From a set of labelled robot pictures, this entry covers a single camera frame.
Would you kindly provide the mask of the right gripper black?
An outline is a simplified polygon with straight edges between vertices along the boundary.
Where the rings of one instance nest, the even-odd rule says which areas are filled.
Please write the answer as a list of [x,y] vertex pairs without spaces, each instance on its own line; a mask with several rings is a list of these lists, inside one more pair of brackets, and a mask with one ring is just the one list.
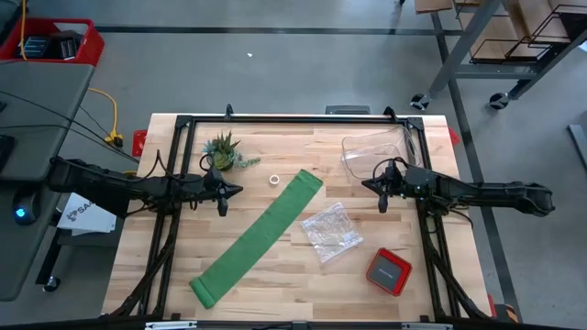
[[387,212],[390,197],[404,193],[404,177],[395,165],[386,167],[379,180],[363,180],[361,184],[379,195],[378,209],[382,214]]

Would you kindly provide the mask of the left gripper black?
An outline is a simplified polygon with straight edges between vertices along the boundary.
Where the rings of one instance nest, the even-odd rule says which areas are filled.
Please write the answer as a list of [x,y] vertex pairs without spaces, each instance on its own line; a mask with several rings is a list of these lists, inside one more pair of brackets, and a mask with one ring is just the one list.
[[206,172],[204,186],[209,198],[217,202],[217,211],[221,217],[227,215],[227,199],[243,191],[242,186],[224,180],[221,172],[215,168]]

